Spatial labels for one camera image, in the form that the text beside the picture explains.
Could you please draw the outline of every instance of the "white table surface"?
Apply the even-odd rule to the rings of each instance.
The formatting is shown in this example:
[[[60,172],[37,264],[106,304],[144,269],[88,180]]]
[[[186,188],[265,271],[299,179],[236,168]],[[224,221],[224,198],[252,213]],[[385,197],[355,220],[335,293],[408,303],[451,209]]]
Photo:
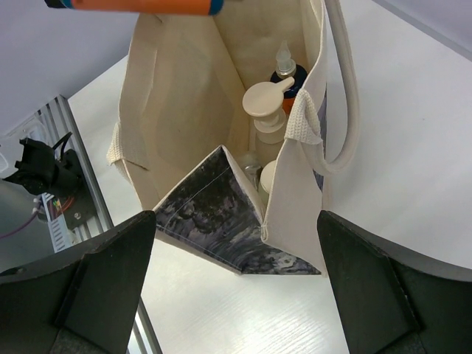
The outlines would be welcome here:
[[[429,151],[412,133],[402,135],[395,125],[408,123],[416,134],[426,129],[432,137],[436,134],[442,146],[444,127],[456,123],[471,107],[472,65],[371,0],[341,3],[357,69],[363,133],[355,161],[333,180],[333,208],[384,237],[452,263],[464,263],[464,251],[447,246],[446,240],[434,239],[431,244],[428,234],[422,234],[408,242],[408,232],[417,236],[420,228],[412,229],[414,220],[402,229],[405,237],[398,237],[394,226],[409,217],[403,213],[392,226],[390,215],[399,215],[398,203],[411,203],[417,188],[431,187],[427,177],[440,169],[432,159],[437,151]],[[105,158],[118,120],[125,61],[69,100],[115,224],[140,211],[133,189]],[[342,86],[332,47],[330,61],[328,153],[332,154],[345,129]],[[448,130],[444,136],[452,140],[448,144],[454,143],[452,135]],[[459,135],[470,133],[460,131]],[[418,172],[409,173],[395,161],[398,156],[392,151],[399,144],[413,154],[425,153],[424,163],[430,170],[412,178]],[[390,200],[392,191],[398,198],[395,202]],[[166,354],[347,353],[329,281],[321,277],[238,277],[156,241],[142,297]]]

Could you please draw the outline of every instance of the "tote bag handle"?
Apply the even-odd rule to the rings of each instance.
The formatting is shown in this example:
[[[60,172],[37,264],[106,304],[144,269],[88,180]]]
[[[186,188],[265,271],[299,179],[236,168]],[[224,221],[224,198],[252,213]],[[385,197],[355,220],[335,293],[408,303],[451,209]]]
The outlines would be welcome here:
[[[303,148],[311,167],[322,176],[330,176],[340,172],[353,158],[358,144],[361,119],[353,57],[347,36],[346,24],[341,11],[341,4],[339,0],[324,0],[324,2],[330,19],[331,31],[346,93],[347,133],[341,152],[332,162],[326,161],[325,148],[322,143],[314,146],[314,154],[312,145],[304,144]],[[311,96],[305,90],[301,90],[300,93],[300,98],[305,104],[305,117],[311,130],[313,132],[320,132],[319,118]]]

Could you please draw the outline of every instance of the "orange bottle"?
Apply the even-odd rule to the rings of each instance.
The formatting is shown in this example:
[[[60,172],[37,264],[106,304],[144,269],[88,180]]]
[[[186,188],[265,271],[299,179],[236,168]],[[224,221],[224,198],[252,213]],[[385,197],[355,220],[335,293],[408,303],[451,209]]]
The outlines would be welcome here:
[[[216,15],[223,0],[46,0],[48,7],[77,10]]]

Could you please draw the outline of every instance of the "small dropper bottle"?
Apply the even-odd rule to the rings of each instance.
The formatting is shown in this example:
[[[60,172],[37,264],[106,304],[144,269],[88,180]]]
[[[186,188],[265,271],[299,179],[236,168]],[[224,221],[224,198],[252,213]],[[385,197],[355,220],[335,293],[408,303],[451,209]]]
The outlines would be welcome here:
[[[292,59],[292,54],[288,48],[287,41],[283,41],[280,49],[276,55],[277,67],[271,76],[272,83],[279,83],[287,77],[294,78],[294,84],[284,93],[283,110],[286,114],[290,114],[295,102],[295,97],[298,91],[302,88],[308,73],[303,66],[295,63]]]

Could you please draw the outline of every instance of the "white bottle cap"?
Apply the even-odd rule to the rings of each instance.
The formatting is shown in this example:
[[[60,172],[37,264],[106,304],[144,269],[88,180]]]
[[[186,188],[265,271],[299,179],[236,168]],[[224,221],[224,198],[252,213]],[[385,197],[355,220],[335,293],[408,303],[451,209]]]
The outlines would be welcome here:
[[[260,174],[259,180],[259,196],[263,203],[267,206],[268,197],[272,192],[272,184],[274,183],[274,174],[275,174],[275,164],[276,161],[269,162],[267,166],[264,167],[262,173]]]
[[[244,94],[244,111],[254,118],[261,142],[276,144],[284,139],[287,116],[282,110],[283,93],[294,83],[292,77],[279,83],[257,83]]]
[[[296,72],[296,63],[295,60],[292,59],[292,54],[288,48],[287,41],[282,42],[275,59],[277,60],[276,73],[279,77],[284,78],[294,76]]]

